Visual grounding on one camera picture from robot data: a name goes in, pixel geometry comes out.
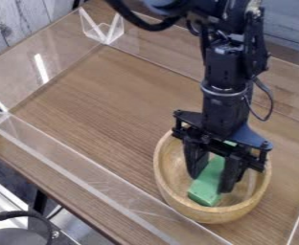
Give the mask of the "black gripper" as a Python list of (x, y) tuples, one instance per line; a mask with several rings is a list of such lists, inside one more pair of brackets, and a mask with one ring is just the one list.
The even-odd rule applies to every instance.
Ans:
[(176, 110), (172, 136), (183, 142), (186, 165), (195, 179), (209, 165), (210, 152), (225, 157), (221, 193), (230, 193), (249, 168), (262, 172), (273, 144), (249, 127), (253, 86), (239, 91), (202, 88), (201, 112)]

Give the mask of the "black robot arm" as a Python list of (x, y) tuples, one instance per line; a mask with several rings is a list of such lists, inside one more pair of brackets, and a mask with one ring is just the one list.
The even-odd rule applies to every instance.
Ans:
[(199, 37), (205, 79), (201, 112), (176, 110), (172, 136), (182, 140), (188, 174), (195, 178), (209, 167), (209, 155), (225, 158), (218, 191), (229, 193), (247, 169), (265, 170), (273, 144), (249, 127), (254, 115), (254, 88), (265, 85), (258, 75), (267, 70), (263, 38), (265, 8), (261, 0), (144, 0), (164, 17), (146, 22), (123, 0), (106, 0), (139, 28), (159, 32), (179, 20)]

